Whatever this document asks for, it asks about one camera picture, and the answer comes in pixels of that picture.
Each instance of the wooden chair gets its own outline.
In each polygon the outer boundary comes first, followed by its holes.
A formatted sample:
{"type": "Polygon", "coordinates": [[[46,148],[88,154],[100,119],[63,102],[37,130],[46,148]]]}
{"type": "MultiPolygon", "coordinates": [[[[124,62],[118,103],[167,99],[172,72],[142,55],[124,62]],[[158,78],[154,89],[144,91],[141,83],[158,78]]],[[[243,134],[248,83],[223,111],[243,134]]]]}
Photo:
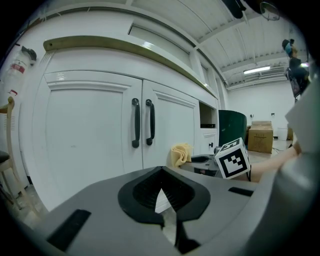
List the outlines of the wooden chair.
{"type": "Polygon", "coordinates": [[[12,116],[12,110],[15,106],[15,101],[12,97],[8,98],[8,104],[0,107],[0,113],[6,114],[6,141],[7,141],[7,148],[8,148],[8,154],[5,152],[0,151],[0,173],[2,174],[4,183],[12,197],[13,202],[18,206],[18,209],[21,210],[20,205],[18,204],[16,198],[12,194],[12,191],[9,187],[8,181],[6,179],[6,176],[4,174],[4,171],[7,169],[11,169],[13,172],[14,179],[16,183],[19,186],[19,189],[24,197],[24,200],[26,204],[30,207],[30,209],[35,213],[37,217],[39,217],[39,213],[34,207],[34,205],[31,203],[30,198],[28,197],[25,188],[23,184],[21,183],[21,180],[19,178],[19,175],[17,173],[16,164],[14,160],[14,154],[12,151],[12,142],[11,142],[11,116],[12,116]]]}

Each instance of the white cabinet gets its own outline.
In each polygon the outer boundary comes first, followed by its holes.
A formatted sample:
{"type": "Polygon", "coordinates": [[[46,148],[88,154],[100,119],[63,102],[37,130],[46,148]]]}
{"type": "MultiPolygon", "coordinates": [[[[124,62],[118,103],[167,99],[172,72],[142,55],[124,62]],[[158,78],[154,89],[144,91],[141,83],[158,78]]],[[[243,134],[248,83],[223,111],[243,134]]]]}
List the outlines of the white cabinet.
{"type": "MultiPolygon", "coordinates": [[[[95,182],[170,166],[175,144],[188,143],[193,155],[200,154],[200,135],[199,101],[182,92],[112,73],[51,72],[42,77],[35,97],[36,168],[29,172],[41,181],[34,185],[51,211],[95,182]]],[[[157,211],[169,206],[161,192],[157,211]]]]}
{"type": "Polygon", "coordinates": [[[142,147],[132,146],[132,99],[142,101],[142,81],[135,78],[94,71],[44,75],[32,141],[42,182],[35,188],[49,210],[90,184],[143,168],[142,147]]]}
{"type": "Polygon", "coordinates": [[[202,128],[201,130],[201,154],[214,154],[214,149],[218,146],[217,129],[202,128]]]}
{"type": "Polygon", "coordinates": [[[174,144],[188,143],[193,146],[193,155],[200,153],[199,101],[182,92],[161,84],[143,80],[142,90],[142,154],[143,168],[171,166],[170,150],[174,144]],[[151,107],[154,105],[155,133],[152,144],[151,107]]]}

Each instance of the metal beam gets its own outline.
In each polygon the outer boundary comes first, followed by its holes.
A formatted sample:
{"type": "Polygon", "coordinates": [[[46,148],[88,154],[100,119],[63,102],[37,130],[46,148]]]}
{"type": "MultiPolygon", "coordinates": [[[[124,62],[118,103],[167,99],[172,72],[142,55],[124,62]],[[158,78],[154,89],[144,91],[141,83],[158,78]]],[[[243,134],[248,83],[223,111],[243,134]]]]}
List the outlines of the metal beam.
{"type": "MultiPolygon", "coordinates": [[[[301,54],[299,54],[299,57],[301,59],[304,59],[307,57],[306,53],[303,51],[301,52],[301,54]]],[[[251,58],[251,59],[247,59],[226,67],[222,67],[221,71],[222,72],[227,72],[230,70],[234,70],[237,68],[240,68],[242,66],[246,66],[249,64],[254,64],[254,63],[259,63],[259,62],[264,62],[264,61],[271,61],[271,60],[276,60],[276,59],[284,59],[287,58],[287,55],[284,52],[279,52],[279,53],[275,53],[275,54],[270,54],[270,55],[266,55],[266,56],[261,56],[261,57],[256,57],[255,59],[251,58]]]]}
{"type": "Polygon", "coordinates": [[[283,81],[288,81],[288,79],[284,76],[277,76],[277,77],[271,77],[271,78],[264,78],[264,79],[257,79],[257,80],[252,80],[250,82],[241,82],[241,83],[237,83],[235,85],[231,85],[228,87],[225,87],[228,91],[232,91],[232,90],[236,90],[236,89],[240,89],[240,88],[245,88],[245,87],[249,87],[252,85],[259,85],[259,84],[263,84],[263,83],[283,83],[283,81]]]}
{"type": "Polygon", "coordinates": [[[261,15],[255,12],[255,13],[252,13],[252,14],[249,14],[248,16],[246,16],[246,19],[235,19],[225,25],[218,27],[217,29],[213,30],[212,32],[201,37],[198,40],[199,44],[194,47],[194,50],[196,50],[199,47],[201,47],[202,45],[204,45],[209,39],[217,37],[221,32],[228,30],[228,29],[234,29],[241,24],[245,24],[246,21],[249,22],[250,20],[258,18],[258,17],[261,17],[261,15]]]}
{"type": "Polygon", "coordinates": [[[250,27],[250,23],[249,23],[249,20],[248,20],[248,17],[247,17],[247,15],[246,15],[246,13],[245,13],[245,11],[243,10],[242,11],[242,13],[243,13],[243,17],[244,17],[244,19],[245,19],[245,23],[246,23],[246,25],[248,26],[248,28],[249,28],[249,31],[250,31],[250,33],[251,33],[251,48],[252,48],[252,51],[253,51],[253,61],[254,61],[254,63],[256,63],[256,52],[255,52],[255,41],[256,40],[254,40],[254,36],[253,36],[253,34],[254,34],[254,29],[251,29],[251,27],[250,27]]]}

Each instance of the floor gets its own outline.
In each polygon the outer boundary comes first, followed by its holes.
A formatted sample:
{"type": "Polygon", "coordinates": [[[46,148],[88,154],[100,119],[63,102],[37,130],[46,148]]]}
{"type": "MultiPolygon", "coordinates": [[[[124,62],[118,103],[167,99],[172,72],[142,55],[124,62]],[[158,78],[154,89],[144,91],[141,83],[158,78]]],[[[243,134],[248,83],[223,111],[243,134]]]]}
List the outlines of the floor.
{"type": "MultiPolygon", "coordinates": [[[[249,151],[249,156],[250,156],[250,162],[251,163],[257,163],[257,162],[262,162],[264,160],[267,160],[271,158],[272,156],[277,155],[281,151],[286,150],[289,145],[292,143],[291,140],[287,141],[282,141],[282,140],[277,140],[275,139],[273,141],[273,149],[272,153],[259,153],[259,152],[253,152],[249,151]]],[[[41,216],[44,216],[48,213],[47,209],[45,206],[42,204],[35,188],[33,185],[29,185],[26,188],[26,192],[29,195],[31,201],[35,205],[35,208],[37,211],[40,213],[41,216]]],[[[24,222],[26,225],[28,225],[30,228],[34,229],[36,225],[40,222],[40,219],[36,217],[36,215],[29,210],[29,208],[26,206],[26,203],[23,199],[23,197],[20,195],[17,198],[18,203],[22,207],[21,210],[18,210],[18,208],[13,205],[9,210],[12,212],[12,214],[18,218],[20,221],[24,222]]],[[[176,213],[173,210],[172,207],[169,209],[163,211],[162,213],[163,219],[164,219],[164,228],[163,228],[163,234],[167,237],[170,243],[173,245],[175,244],[176,240],[176,213]]]]}

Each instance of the cabinet handle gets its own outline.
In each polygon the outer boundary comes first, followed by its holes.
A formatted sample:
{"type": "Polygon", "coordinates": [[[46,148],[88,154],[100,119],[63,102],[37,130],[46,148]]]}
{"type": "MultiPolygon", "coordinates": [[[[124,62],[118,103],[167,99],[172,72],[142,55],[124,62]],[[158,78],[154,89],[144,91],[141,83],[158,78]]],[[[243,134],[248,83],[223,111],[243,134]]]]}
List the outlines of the cabinet handle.
{"type": "Polygon", "coordinates": [[[136,149],[139,147],[139,140],[140,140],[140,105],[139,105],[139,100],[137,98],[133,98],[132,105],[135,106],[135,110],[134,110],[135,140],[132,141],[132,147],[134,147],[136,149]]]}
{"type": "Polygon", "coordinates": [[[155,138],[155,128],[156,128],[155,105],[152,103],[151,99],[147,99],[145,101],[145,104],[150,107],[150,131],[151,131],[151,137],[146,139],[146,144],[148,146],[151,146],[153,139],[155,138]]]}

